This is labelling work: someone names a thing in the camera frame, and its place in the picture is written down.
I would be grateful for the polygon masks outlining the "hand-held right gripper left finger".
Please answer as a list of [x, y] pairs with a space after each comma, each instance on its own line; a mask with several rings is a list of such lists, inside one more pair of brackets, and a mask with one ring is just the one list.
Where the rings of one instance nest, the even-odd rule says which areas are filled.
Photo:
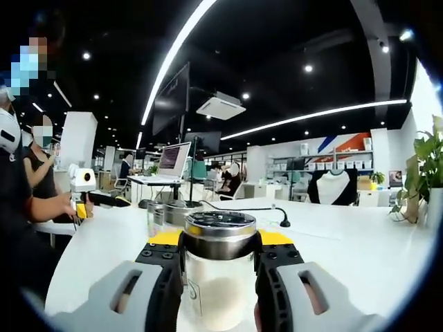
[[60, 331], [176, 331], [183, 293], [183, 233], [161, 232], [135, 261], [124, 261], [89, 289], [86, 302], [51, 320]]

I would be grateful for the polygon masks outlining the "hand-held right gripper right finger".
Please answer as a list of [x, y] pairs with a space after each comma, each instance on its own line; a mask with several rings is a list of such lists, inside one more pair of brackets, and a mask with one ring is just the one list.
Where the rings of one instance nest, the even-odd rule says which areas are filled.
[[381, 331], [385, 320], [365, 314], [348, 289], [314, 262], [304, 262], [292, 240], [258, 230], [255, 292], [262, 331]]

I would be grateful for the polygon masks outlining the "person's left hand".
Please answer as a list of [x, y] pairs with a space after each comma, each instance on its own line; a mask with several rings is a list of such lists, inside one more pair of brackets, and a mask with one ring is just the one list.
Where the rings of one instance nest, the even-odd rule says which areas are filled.
[[57, 203], [61, 213], [55, 217], [59, 223], [74, 222], [77, 216], [76, 211], [71, 206], [71, 193], [66, 192], [57, 196]]

